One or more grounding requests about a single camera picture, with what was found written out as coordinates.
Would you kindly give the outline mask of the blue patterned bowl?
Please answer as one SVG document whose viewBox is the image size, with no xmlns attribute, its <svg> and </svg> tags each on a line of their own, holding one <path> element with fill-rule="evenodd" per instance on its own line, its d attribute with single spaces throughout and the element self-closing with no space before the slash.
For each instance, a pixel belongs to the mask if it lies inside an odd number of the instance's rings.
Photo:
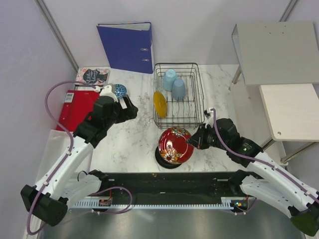
<svg viewBox="0 0 319 239">
<path fill-rule="evenodd" d="M 116 95 L 117 99 L 122 99 L 123 96 L 127 94 L 127 88 L 122 84 L 115 84 L 114 94 Z"/>
</svg>

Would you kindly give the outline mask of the red floral plate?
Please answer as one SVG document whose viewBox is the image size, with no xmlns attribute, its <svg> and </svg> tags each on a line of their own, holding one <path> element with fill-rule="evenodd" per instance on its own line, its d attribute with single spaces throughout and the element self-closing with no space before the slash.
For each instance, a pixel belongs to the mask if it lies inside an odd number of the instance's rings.
<svg viewBox="0 0 319 239">
<path fill-rule="evenodd" d="M 185 163 L 188 161 L 194 151 L 194 147 L 186 143 L 186 140 L 191 137 L 189 131 L 181 127 L 171 127 L 166 129 L 159 138 L 158 148 L 160 150 L 175 149 L 178 153 L 182 154 L 180 162 Z"/>
</svg>

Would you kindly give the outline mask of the yellow plate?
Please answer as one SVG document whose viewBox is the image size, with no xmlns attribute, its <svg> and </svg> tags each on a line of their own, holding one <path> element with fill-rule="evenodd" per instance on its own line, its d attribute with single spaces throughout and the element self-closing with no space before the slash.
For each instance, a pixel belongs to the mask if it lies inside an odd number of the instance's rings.
<svg viewBox="0 0 319 239">
<path fill-rule="evenodd" d="M 155 91 L 153 96 L 155 111 L 160 118 L 167 116 L 167 102 L 161 92 Z"/>
</svg>

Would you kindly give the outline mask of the black plate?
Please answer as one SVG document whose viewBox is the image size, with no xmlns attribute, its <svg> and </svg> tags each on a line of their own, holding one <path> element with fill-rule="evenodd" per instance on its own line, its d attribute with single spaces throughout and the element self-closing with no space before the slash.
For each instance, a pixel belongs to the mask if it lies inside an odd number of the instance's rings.
<svg viewBox="0 0 319 239">
<path fill-rule="evenodd" d="M 182 166 L 183 162 L 180 162 L 181 156 L 182 154 L 175 149 L 160 150 L 158 147 L 155 149 L 155 160 L 161 167 L 166 169 L 176 169 Z"/>
</svg>

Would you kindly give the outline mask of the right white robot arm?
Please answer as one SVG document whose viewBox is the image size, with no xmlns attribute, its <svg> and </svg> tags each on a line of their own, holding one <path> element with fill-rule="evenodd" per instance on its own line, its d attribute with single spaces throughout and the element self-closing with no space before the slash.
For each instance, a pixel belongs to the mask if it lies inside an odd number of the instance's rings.
<svg viewBox="0 0 319 239">
<path fill-rule="evenodd" d="M 278 165 L 258 144 L 240 136 L 231 119 L 218 119 L 213 125 L 201 124 L 186 140 L 197 149 L 216 147 L 245 170 L 229 179 L 234 196 L 253 196 L 285 214 L 293 225 L 308 236 L 319 231 L 319 192 Z"/>
</svg>

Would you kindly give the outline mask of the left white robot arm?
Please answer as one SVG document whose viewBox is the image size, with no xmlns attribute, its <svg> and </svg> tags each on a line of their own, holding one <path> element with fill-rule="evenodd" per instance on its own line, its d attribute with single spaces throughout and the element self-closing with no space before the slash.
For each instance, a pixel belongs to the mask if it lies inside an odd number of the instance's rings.
<svg viewBox="0 0 319 239">
<path fill-rule="evenodd" d="M 77 126 L 70 146 L 55 164 L 34 186 L 25 185 L 20 194 L 30 216 L 36 216 L 54 227 L 65 217 L 69 207 L 90 194 L 104 196 L 109 192 L 106 175 L 93 170 L 85 178 L 67 187 L 69 179 L 82 161 L 93 152 L 99 142 L 107 136 L 109 128 L 137 117 L 135 107 L 128 95 L 123 96 L 126 108 L 117 98 L 100 96 L 93 110 Z"/>
</svg>

